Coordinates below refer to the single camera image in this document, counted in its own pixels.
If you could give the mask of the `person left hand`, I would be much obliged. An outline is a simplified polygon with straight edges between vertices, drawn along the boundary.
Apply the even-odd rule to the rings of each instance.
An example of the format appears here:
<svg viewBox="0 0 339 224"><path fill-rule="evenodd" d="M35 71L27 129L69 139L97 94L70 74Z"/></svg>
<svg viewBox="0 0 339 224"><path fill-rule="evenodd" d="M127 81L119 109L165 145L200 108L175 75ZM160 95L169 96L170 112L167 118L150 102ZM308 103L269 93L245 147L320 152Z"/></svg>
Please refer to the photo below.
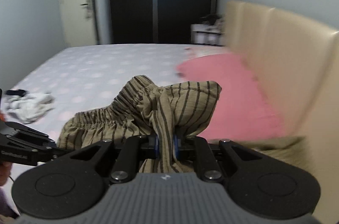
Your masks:
<svg viewBox="0 0 339 224"><path fill-rule="evenodd" d="M12 163L7 161L1 161L0 164L0 186L4 186L8 181L12 169Z"/></svg>

